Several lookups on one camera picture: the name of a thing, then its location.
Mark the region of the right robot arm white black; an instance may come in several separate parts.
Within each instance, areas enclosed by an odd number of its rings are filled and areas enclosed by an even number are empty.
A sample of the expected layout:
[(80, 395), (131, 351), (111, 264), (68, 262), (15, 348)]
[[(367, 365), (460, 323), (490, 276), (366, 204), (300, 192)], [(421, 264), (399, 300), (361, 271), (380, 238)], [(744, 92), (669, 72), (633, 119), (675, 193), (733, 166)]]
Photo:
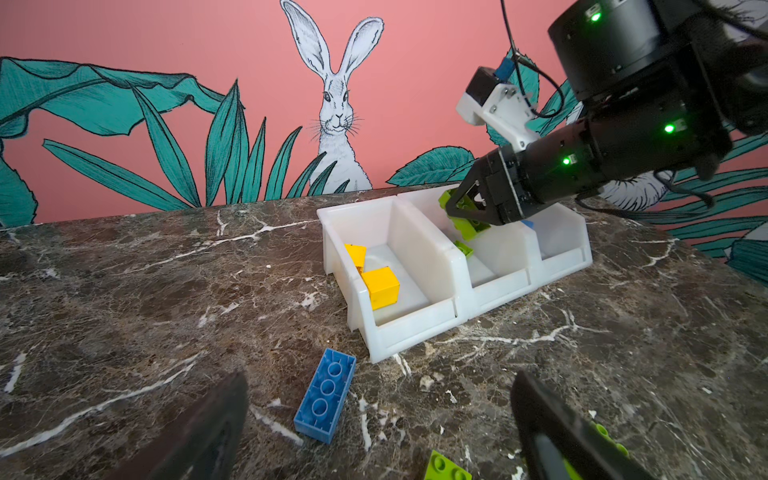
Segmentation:
[(530, 218), (565, 199), (586, 207), (612, 181), (692, 168), (708, 180), (732, 130), (767, 129), (767, 29), (707, 1), (578, 1), (549, 37), (583, 106), (545, 137), (512, 50), (477, 69), (457, 109), (505, 144), (477, 158), (445, 203), (448, 216), (490, 225)]

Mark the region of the yellow lego brick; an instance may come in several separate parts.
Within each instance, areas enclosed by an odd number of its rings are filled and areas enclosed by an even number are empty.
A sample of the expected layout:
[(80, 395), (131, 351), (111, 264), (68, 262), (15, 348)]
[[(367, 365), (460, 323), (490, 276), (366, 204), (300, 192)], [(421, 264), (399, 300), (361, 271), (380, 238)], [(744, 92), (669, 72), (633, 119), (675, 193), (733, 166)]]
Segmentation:
[(344, 247), (357, 271), (362, 273), (365, 268), (367, 248), (365, 246), (354, 244), (345, 244)]
[(400, 282), (390, 267), (362, 273), (373, 310), (395, 304), (398, 301)]

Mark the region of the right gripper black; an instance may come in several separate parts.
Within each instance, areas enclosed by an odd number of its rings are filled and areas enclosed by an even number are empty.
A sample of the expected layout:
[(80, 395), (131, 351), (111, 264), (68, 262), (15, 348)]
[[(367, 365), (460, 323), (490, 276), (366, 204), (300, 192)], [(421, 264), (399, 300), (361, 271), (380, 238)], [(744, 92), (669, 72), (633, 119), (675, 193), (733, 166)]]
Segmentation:
[[(475, 160), (461, 182), (455, 227), (490, 227), (527, 219), (569, 197), (600, 192), (600, 154), (595, 114), (531, 143), (520, 152), (499, 147)], [(454, 189), (445, 191), (445, 202)]]

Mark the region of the white three-compartment bin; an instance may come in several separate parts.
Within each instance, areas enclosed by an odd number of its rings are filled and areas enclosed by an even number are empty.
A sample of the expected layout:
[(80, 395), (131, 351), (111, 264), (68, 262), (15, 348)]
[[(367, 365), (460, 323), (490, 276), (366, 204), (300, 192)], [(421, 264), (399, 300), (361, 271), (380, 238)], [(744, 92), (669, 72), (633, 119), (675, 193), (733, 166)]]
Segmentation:
[[(521, 222), (493, 226), (462, 241), (439, 205), (445, 187), (321, 208), (326, 273), (347, 303), (347, 324), (361, 333), (378, 363), (468, 320), (527, 295), (593, 262), (585, 218), (554, 204)], [(373, 310), (345, 244), (367, 248), (369, 270), (390, 267), (398, 301)]]

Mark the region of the small green lego brick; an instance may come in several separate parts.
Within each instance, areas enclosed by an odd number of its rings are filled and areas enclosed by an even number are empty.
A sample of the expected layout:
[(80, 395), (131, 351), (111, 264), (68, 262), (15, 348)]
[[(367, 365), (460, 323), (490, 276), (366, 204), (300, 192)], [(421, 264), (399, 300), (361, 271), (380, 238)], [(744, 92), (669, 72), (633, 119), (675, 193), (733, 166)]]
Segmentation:
[(461, 241), (454, 241), (454, 245), (466, 258), (470, 258), (474, 254), (474, 250)]

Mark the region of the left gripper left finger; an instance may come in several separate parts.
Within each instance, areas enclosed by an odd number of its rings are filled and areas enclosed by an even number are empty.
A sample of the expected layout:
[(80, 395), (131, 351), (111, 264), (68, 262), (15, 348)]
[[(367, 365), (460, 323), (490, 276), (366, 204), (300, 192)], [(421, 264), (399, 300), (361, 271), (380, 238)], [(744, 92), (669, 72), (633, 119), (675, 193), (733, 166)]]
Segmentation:
[(111, 479), (228, 479), (248, 409), (246, 375), (227, 375)]

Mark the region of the green L-shaped lego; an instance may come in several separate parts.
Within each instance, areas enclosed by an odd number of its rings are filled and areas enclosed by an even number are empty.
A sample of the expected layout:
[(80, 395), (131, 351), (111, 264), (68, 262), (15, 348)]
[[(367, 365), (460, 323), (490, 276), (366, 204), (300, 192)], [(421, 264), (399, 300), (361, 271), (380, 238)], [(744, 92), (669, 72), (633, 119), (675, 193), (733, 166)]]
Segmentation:
[[(453, 192), (454, 192), (454, 189), (446, 190), (439, 197), (438, 202), (440, 207), (443, 210), (446, 209), (446, 205), (451, 195), (453, 194)], [(479, 222), (477, 220), (468, 220), (468, 219), (451, 217), (451, 216), (449, 216), (449, 219), (451, 220), (455, 229), (461, 234), (461, 237), (465, 241), (471, 241), (475, 237), (477, 237), (480, 233), (491, 228), (489, 224)]]

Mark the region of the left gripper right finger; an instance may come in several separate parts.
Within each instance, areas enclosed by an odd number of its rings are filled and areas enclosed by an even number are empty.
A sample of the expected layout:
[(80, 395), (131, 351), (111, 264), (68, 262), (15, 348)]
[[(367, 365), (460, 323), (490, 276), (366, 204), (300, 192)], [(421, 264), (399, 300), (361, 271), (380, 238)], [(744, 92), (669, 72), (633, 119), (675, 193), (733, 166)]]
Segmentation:
[(520, 370), (510, 403), (531, 479), (650, 479), (534, 375)]

